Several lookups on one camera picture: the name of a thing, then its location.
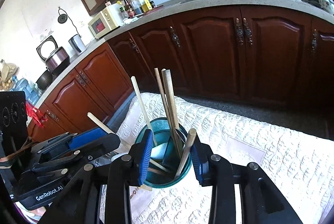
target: floor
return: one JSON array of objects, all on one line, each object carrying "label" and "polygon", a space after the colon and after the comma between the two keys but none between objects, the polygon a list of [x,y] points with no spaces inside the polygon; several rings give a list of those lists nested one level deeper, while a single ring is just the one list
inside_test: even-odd
[{"label": "floor", "polygon": [[[125,103],[117,110],[115,115],[107,123],[109,128],[114,132],[117,132],[121,123],[125,119],[129,105],[134,95],[134,93],[131,94],[131,96],[125,101]],[[258,121],[264,121],[270,124],[314,135],[316,137],[328,138],[327,121],[321,114],[318,113],[302,113],[288,110],[277,110],[189,96],[181,96],[181,98],[198,105],[238,114],[240,116],[248,117]]]}]

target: screw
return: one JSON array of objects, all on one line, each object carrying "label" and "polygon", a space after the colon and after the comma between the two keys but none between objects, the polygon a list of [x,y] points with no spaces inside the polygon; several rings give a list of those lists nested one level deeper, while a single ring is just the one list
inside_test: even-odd
[{"label": "screw", "polygon": [[212,161],[219,161],[220,160],[220,156],[218,154],[213,154],[213,155],[211,155],[211,160]]},{"label": "screw", "polygon": [[124,161],[124,162],[130,161],[130,160],[131,160],[131,155],[124,154],[124,155],[121,157],[121,159],[122,159],[122,161]]},{"label": "screw", "polygon": [[254,162],[250,162],[250,163],[249,163],[249,167],[250,167],[251,169],[257,170],[257,169],[258,169],[258,164],[257,164],[257,163],[254,163]]},{"label": "screw", "polygon": [[85,171],[90,171],[90,170],[93,169],[93,165],[92,165],[92,164],[85,164],[85,165],[83,166],[83,169],[84,169]]}]

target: microwave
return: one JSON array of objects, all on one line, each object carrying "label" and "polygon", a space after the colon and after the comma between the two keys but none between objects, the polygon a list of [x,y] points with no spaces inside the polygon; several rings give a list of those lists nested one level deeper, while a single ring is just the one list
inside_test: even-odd
[{"label": "microwave", "polygon": [[88,23],[95,38],[101,38],[112,30],[124,25],[119,7],[117,3],[107,6]]}]

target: cooking pot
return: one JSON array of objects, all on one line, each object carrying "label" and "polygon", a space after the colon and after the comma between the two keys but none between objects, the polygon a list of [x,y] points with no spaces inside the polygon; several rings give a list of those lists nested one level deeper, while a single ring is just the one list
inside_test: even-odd
[{"label": "cooking pot", "polygon": [[39,89],[45,90],[53,81],[53,76],[49,70],[43,72],[41,77],[38,78],[36,84],[38,85]]},{"label": "cooking pot", "polygon": [[52,74],[58,76],[69,66],[70,57],[63,47],[59,47],[45,60],[45,64]]}]

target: wooden chopstick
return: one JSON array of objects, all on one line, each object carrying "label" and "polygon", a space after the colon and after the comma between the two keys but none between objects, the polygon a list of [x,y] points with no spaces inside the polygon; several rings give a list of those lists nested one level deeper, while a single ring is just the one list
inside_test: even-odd
[{"label": "wooden chopstick", "polygon": [[[87,116],[96,124],[98,125],[103,131],[105,131],[106,133],[113,133],[115,134],[112,130],[110,130],[106,125],[104,125],[96,116],[94,116],[91,112],[87,113]],[[121,137],[120,141],[123,144],[123,146],[125,146],[127,149],[131,148],[131,145],[126,142],[124,139],[122,139]]]},{"label": "wooden chopstick", "polygon": [[180,174],[181,174],[181,172],[184,168],[184,165],[186,164],[186,161],[189,157],[190,149],[191,149],[192,145],[194,144],[196,136],[197,136],[196,130],[193,129],[193,128],[190,129],[189,133],[188,133],[188,136],[187,136],[186,145],[184,146],[184,150],[183,150],[182,158],[181,158],[181,161],[180,161],[180,165],[179,165],[179,167],[176,171],[175,178],[180,176]]},{"label": "wooden chopstick", "polygon": [[[139,101],[139,105],[140,105],[140,108],[144,114],[144,119],[146,121],[146,124],[147,124],[147,127],[149,129],[152,130],[153,132],[153,128],[151,126],[151,122],[150,122],[150,119],[148,118],[148,115],[147,115],[147,112],[146,112],[146,109],[145,109],[145,105],[143,103],[143,100],[142,100],[142,97],[140,95],[140,91],[139,91],[139,88],[138,88],[138,84],[137,84],[137,81],[136,81],[136,77],[135,76],[132,76],[131,77],[131,81],[132,81],[132,85],[133,85],[133,88],[136,92],[136,95],[137,95],[137,98],[138,98],[138,101]],[[155,146],[157,146],[157,141],[155,140],[155,136],[154,136],[154,132],[153,132],[153,143]]]},{"label": "wooden chopstick", "polygon": [[162,169],[162,170],[165,171],[165,172],[172,173],[170,170],[168,170],[167,168],[163,167],[161,164],[155,162],[155,161],[152,160],[152,159],[150,159],[150,163],[152,163],[153,165],[155,165],[156,167]]},{"label": "wooden chopstick", "polygon": [[172,82],[172,77],[170,74],[170,70],[165,70],[163,69],[161,71],[162,74],[162,80],[164,82],[164,87],[166,91],[166,97],[167,97],[167,103],[168,103],[168,110],[169,110],[169,115],[170,115],[170,120],[172,123],[172,130],[174,133],[174,139],[175,139],[175,145],[176,145],[176,150],[178,152],[179,158],[181,159],[182,157],[182,144],[179,140],[179,137],[175,131],[174,128],[179,129],[179,121],[177,119],[177,111],[176,111],[176,106],[175,106],[175,100],[174,100],[174,90],[173,90],[173,82]]},{"label": "wooden chopstick", "polygon": [[167,176],[167,177],[173,178],[173,177],[171,177],[171,175],[168,174],[167,172],[160,171],[160,170],[156,170],[155,168],[151,168],[151,167],[149,167],[149,168],[147,169],[147,171],[149,171],[149,172],[153,172],[153,173],[155,173],[155,174],[159,174],[159,175],[163,175],[163,176]]},{"label": "wooden chopstick", "polygon": [[176,147],[173,125],[172,125],[171,120],[170,120],[170,115],[169,115],[169,111],[168,111],[168,104],[167,104],[167,101],[166,101],[166,96],[165,96],[164,88],[162,86],[162,82],[161,82],[161,79],[160,79],[160,74],[159,74],[158,68],[155,68],[154,72],[155,72],[155,77],[157,78],[157,83],[158,83],[159,91],[160,91],[160,94],[161,94],[162,103],[163,103],[164,108],[165,108],[165,113],[166,113],[166,117],[167,117],[167,121],[168,121],[168,126],[169,126],[169,129],[170,129],[170,135],[173,139],[173,144]]}]

